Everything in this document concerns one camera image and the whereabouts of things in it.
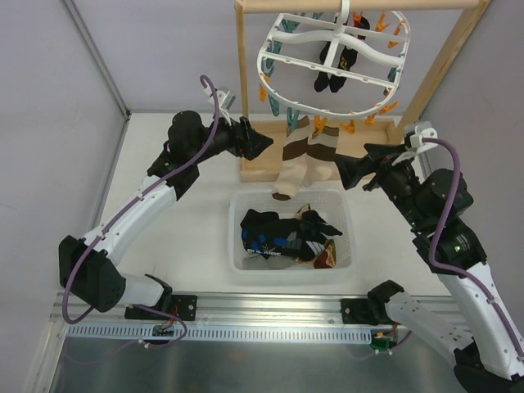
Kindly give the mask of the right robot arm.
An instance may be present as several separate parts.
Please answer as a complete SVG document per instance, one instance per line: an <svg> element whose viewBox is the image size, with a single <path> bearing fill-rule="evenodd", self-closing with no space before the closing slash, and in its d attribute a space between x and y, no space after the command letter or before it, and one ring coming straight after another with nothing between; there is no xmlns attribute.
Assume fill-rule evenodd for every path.
<svg viewBox="0 0 524 393"><path fill-rule="evenodd" d="M353 318L405 326L449 362L467 392L521 392L523 337L499 298L486 252L460 218L473 198L459 155L442 139L422 142L445 148L453 168L438 169L421 182L413 170L412 149L378 144L365 145L367 153L361 158L337 154L335 164L346 190L372 176L363 189L383 190L401 213L415 236L416 252L454 298L469 330L463 332L425 309L392 280L370 290Z"/></svg>

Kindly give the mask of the beige brown patterned sock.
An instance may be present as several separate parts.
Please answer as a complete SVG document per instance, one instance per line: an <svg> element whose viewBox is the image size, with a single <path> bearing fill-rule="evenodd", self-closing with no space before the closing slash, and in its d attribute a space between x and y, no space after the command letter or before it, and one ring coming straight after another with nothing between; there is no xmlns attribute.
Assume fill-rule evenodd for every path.
<svg viewBox="0 0 524 393"><path fill-rule="evenodd" d="M325 126L323 131L313 131L307 142L306 172L303 185L310 187L314 183L329 180L336 171L334 163L337 153L339 128Z"/></svg>

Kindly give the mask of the white plastic sock hanger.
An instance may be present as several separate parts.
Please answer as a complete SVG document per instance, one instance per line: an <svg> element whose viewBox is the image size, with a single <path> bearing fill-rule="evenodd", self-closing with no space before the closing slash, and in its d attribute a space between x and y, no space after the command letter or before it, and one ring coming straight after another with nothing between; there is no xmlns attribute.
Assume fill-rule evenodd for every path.
<svg viewBox="0 0 524 393"><path fill-rule="evenodd" d="M349 1L341 3L341 10L335 14L335 19L332 22L322 20L322 14L317 12L312 16L307 16L305 13L281 13L258 53L257 70L260 77L260 88L265 90L273 101L284 103L287 107L292 107L300 112L320 116L327 115L332 119L353 120L388 112L398 105L397 102L391 102L391 99L400 86L411 39L410 25L404 14L400 11L393 11L391 14L398 19L399 24L394 33L387 34L384 30L377 32L375 29L366 30L354 27ZM297 45L312 42L327 44L321 52L318 62L281 53L284 44ZM344 47L356 50L358 56L363 56L373 63L387 66L389 68L387 78L378 79L351 70L339 70L337 65ZM325 72L329 75L341 76L363 84L379 86L383 88L383 99L366 110L347 113L333 112L329 109L321 109L287 99L271 86L271 77L268 78L263 74L260 63L264 58L271 58L274 62L282 62L317 72Z"/></svg>

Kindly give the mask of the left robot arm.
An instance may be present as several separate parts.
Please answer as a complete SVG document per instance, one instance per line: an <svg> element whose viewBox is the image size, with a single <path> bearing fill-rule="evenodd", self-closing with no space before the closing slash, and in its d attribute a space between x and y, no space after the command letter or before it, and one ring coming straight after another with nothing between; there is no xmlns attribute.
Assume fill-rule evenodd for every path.
<svg viewBox="0 0 524 393"><path fill-rule="evenodd" d="M172 119L159 156L133 196L108 221L80 238L66 236L58 246L59 282L90 310L105 313L117 305L143 305L153 318L172 308L171 287L150 274L124 275L117 266L138 235L196 182L201 162L226 151L254 160L273 144L246 117L217 115L209 126L195 111Z"/></svg>

